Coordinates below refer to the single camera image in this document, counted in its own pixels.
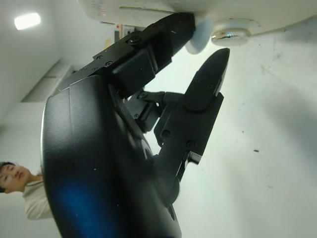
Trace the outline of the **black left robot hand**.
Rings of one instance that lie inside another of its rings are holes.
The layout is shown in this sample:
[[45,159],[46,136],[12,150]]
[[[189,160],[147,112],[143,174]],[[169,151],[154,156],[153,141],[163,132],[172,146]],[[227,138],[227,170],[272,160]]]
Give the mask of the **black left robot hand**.
[[144,87],[192,39],[194,14],[171,14],[99,52],[46,102],[41,166],[64,238],[179,238],[173,208],[220,110],[230,50],[213,53],[184,94]]

